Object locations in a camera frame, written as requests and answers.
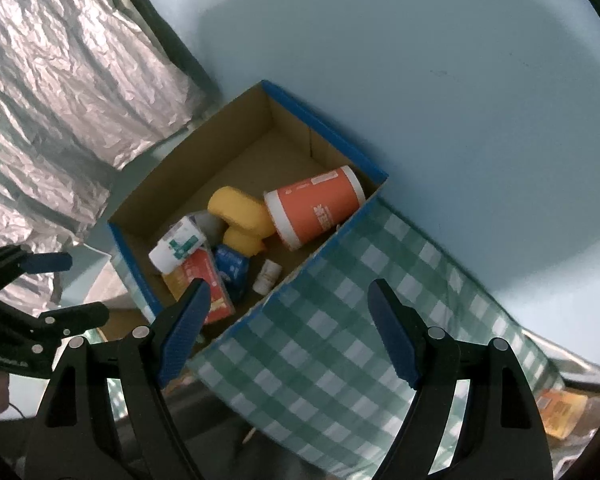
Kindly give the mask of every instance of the white label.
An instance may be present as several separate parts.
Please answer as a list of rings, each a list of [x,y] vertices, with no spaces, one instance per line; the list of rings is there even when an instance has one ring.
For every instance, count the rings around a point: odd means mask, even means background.
[[[177,259],[183,260],[204,243],[205,235],[189,218],[184,217],[169,229],[161,241]]]
[[[311,183],[314,184],[320,184],[321,182],[327,182],[327,180],[331,180],[334,178],[338,177],[338,172],[337,171],[330,171],[329,173],[325,173],[323,175],[318,175],[318,176],[314,176],[311,179]]]
[[[318,204],[314,207],[314,214],[318,219],[318,222],[320,222],[320,227],[322,227],[323,231],[328,231],[333,227],[333,218],[331,217],[331,212],[327,206]]]

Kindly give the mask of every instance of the orange package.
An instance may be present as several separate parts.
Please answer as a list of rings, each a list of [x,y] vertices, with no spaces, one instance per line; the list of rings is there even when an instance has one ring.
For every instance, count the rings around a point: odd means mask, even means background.
[[[206,316],[205,324],[216,322],[235,313],[229,295],[224,289],[222,279],[218,276],[213,257],[205,248],[199,248],[189,256],[181,266],[162,278],[176,300],[179,300],[189,283],[196,278],[205,280],[211,288],[211,308]]]
[[[587,399],[562,390],[543,390],[536,404],[546,433],[560,440],[567,438],[584,413]]]

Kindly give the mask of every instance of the crumpled aluminum foil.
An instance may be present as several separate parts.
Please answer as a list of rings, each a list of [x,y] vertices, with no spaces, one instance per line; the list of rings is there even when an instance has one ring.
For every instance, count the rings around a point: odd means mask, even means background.
[[[203,98],[112,0],[0,0],[0,246],[83,240],[118,171]],[[23,276],[2,299],[51,308],[56,281]]]

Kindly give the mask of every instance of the cardboard box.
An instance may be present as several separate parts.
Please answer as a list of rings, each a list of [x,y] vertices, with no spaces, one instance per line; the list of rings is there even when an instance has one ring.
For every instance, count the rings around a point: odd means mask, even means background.
[[[240,95],[177,146],[110,218],[114,239],[146,302],[156,314],[174,303],[164,280],[148,258],[149,250],[183,215],[206,208],[222,186],[262,197],[267,191],[349,164],[363,186],[367,203],[377,196],[386,174],[360,150],[278,86],[263,81]],[[282,278],[305,263],[330,238],[364,214],[363,206],[339,231],[332,230],[289,251],[277,235],[265,240],[267,252],[251,259],[253,283],[265,258],[283,267]],[[234,305],[236,313],[205,326],[213,338],[256,305],[250,290]]]

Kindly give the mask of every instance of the orange paper cup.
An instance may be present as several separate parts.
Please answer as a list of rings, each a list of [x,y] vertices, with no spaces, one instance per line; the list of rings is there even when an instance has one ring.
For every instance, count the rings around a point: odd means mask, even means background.
[[[365,202],[349,166],[281,187],[264,195],[282,241],[295,251],[346,220]]]

